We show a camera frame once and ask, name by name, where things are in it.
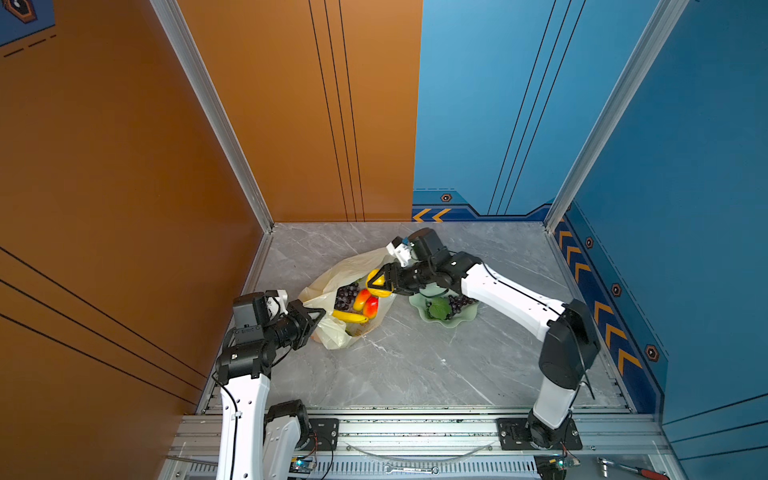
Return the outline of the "cream plastic bag orange print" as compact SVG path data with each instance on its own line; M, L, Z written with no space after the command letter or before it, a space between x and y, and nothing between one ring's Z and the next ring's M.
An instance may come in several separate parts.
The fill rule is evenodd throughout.
M299 300L307 308L325 311L312 339L328 350L340 350L376 329L395 300L376 274L393 261L385 248L358 254L337 263L306 287Z

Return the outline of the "yellow banana bunch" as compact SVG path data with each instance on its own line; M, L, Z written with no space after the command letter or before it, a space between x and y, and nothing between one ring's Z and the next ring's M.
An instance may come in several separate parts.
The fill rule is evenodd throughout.
M332 312L332 316L345 323L351 323L351 324L364 324L369 321L368 317L358 312L334 310Z

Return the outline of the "dark purple grape bunch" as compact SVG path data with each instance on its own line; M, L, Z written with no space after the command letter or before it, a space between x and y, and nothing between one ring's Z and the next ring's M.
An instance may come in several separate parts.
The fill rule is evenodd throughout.
M354 300L360 291L357 283L351 283L337 289L334 302L334 309L340 311L351 311Z

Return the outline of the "red yellow mango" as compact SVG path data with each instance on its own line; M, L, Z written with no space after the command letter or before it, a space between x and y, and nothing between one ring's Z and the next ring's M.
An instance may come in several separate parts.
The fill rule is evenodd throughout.
M353 310L356 312L361 312L370 297L371 293L368 289L362 289L359 291L353 303Z

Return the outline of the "red orange mango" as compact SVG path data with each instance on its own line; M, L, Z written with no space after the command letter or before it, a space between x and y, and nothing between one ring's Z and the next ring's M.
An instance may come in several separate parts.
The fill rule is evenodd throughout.
M379 298L376 296L370 296L363 305L362 314L366 319L371 320L377 316L378 310Z

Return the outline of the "yellow lemon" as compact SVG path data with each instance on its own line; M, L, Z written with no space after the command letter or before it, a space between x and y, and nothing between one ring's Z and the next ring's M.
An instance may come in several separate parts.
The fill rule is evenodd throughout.
M365 282L366 289L377 298L387 298L392 295L392 290L387 285L386 274L382 273L380 269L372 270Z

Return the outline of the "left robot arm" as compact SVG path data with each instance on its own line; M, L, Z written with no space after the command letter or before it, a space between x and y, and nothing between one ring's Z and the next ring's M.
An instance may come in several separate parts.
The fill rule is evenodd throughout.
M300 400L267 406L272 370L278 351L303 348L326 311L268 290L236 298L233 315L212 374L222 401L217 477L286 479L311 426Z

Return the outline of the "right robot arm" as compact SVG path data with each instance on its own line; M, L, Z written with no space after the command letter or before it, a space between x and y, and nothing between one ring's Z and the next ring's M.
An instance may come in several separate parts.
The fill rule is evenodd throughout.
M542 342L543 382L526 421L524 437L538 449L561 447L572 430L572 407L601 340L587 305L568 303L530 290L495 272L479 257L449 250L437 232L422 228L395 238L386 250L394 257L374 271L368 287L412 296L434 284L484 303L515 321Z

